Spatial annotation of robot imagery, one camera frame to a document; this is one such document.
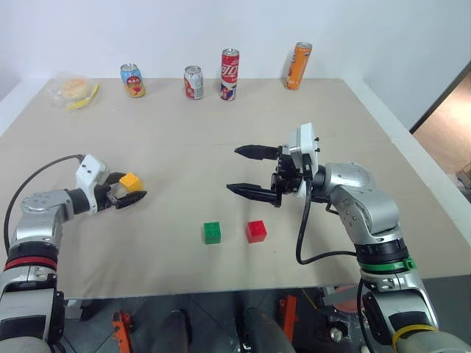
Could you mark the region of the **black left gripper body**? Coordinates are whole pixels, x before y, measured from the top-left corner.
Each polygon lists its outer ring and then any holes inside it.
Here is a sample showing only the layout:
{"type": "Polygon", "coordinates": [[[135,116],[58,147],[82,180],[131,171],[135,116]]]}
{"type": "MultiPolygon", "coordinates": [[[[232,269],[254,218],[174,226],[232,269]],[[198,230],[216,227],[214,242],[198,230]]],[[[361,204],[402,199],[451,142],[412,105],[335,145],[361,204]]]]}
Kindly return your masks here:
{"type": "Polygon", "coordinates": [[[117,198],[112,193],[113,184],[107,182],[95,185],[93,192],[96,200],[96,211],[101,212],[117,204],[117,198]]]}

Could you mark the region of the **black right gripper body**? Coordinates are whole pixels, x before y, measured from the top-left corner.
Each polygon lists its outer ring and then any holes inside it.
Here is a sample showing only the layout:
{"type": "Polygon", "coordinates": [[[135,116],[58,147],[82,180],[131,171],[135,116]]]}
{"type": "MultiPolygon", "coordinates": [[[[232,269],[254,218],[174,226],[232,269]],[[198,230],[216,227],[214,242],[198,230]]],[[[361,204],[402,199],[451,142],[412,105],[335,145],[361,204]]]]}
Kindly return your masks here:
{"type": "Polygon", "coordinates": [[[294,164],[287,146],[277,148],[277,167],[271,178],[271,190],[277,194],[296,193],[302,184],[300,169],[294,164]]]}

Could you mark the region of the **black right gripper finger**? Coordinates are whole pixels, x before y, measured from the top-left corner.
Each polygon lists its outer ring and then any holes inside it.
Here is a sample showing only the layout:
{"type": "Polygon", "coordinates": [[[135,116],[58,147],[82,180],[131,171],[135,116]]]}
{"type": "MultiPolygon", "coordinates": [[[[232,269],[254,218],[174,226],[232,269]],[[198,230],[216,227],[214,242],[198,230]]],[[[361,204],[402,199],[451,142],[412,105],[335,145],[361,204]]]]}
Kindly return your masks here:
{"type": "Polygon", "coordinates": [[[274,207],[280,207],[282,196],[275,190],[262,188],[260,185],[249,183],[226,184],[226,188],[245,199],[266,202],[274,207]]]}
{"type": "Polygon", "coordinates": [[[282,151],[282,147],[245,145],[234,150],[236,154],[252,160],[277,160],[282,151]]]}

